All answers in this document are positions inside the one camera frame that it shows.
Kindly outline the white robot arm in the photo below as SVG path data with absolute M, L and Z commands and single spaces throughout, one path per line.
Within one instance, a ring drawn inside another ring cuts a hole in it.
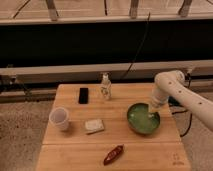
M 184 74 L 179 70 L 161 72 L 154 78 L 149 112 L 157 112 L 172 96 L 213 132 L 213 102 L 186 88 Z

